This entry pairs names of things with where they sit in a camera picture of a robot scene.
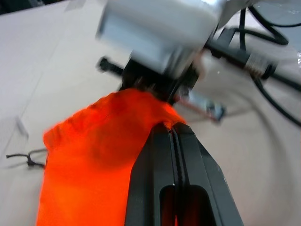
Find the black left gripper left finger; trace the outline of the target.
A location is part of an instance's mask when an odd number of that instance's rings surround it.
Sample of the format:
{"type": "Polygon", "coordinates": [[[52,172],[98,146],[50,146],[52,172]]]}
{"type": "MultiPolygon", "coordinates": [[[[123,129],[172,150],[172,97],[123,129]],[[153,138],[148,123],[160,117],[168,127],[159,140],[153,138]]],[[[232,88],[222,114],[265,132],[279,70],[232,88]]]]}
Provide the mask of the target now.
{"type": "Polygon", "coordinates": [[[161,123],[154,126],[130,175],[126,226],[173,226],[174,171],[171,134],[161,123]]]}

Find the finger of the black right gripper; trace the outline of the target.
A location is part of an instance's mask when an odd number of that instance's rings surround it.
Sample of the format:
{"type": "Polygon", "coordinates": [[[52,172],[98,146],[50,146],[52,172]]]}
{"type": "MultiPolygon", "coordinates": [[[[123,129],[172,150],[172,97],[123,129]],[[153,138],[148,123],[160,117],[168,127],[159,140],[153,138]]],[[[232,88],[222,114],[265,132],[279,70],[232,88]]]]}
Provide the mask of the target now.
{"type": "Polygon", "coordinates": [[[111,62],[110,59],[106,56],[103,56],[99,59],[99,61],[97,62],[97,69],[100,72],[109,72],[119,77],[122,76],[124,70],[119,65],[111,62]]]}

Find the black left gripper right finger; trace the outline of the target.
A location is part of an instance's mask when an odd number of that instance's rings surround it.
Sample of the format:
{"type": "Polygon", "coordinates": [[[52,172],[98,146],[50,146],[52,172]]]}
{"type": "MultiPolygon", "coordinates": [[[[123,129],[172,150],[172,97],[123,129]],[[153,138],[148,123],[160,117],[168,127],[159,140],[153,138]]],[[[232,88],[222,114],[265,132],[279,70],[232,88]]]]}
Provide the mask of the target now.
{"type": "Polygon", "coordinates": [[[178,123],[174,136],[183,163],[184,226],[241,226],[224,174],[192,129],[178,123]]]}

